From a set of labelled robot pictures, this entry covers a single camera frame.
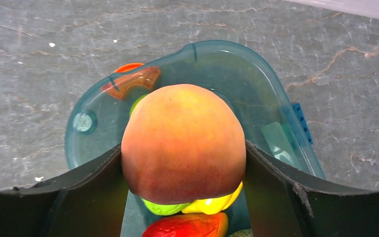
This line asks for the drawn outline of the green netted fake melon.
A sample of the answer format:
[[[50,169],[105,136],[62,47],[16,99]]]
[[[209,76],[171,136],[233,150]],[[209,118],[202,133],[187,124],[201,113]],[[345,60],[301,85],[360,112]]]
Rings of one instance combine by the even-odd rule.
[[[253,237],[252,229],[243,229],[230,234],[228,237]]]

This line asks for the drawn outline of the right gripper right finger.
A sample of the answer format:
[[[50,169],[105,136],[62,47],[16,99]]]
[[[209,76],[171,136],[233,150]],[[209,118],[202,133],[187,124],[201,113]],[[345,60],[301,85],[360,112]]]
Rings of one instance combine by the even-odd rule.
[[[256,237],[379,237],[379,191],[333,183],[246,143],[245,198]]]

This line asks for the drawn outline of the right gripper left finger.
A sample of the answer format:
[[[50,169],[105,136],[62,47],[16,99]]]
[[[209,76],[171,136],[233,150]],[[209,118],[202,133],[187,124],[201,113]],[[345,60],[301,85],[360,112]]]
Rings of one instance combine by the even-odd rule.
[[[118,237],[127,193],[116,145],[30,188],[0,191],[0,237]]]

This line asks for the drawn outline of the green fake apple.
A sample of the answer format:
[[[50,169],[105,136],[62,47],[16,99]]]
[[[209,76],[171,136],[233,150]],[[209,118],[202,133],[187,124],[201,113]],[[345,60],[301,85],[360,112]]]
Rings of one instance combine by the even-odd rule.
[[[133,113],[135,107],[137,106],[137,104],[138,104],[138,103],[139,103],[144,97],[146,97],[147,95],[148,95],[148,94],[143,94],[143,95],[141,95],[140,97],[138,97],[138,98],[133,102],[133,104],[131,105],[130,111],[129,111],[129,116],[132,115],[132,113]]]

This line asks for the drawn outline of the pink fake peach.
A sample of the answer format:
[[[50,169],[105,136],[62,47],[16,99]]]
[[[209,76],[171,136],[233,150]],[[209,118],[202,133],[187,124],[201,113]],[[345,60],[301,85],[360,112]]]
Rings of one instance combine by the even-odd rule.
[[[241,123],[218,95],[192,84],[162,87],[134,108],[121,143],[129,190],[157,204],[233,193],[245,172]]]

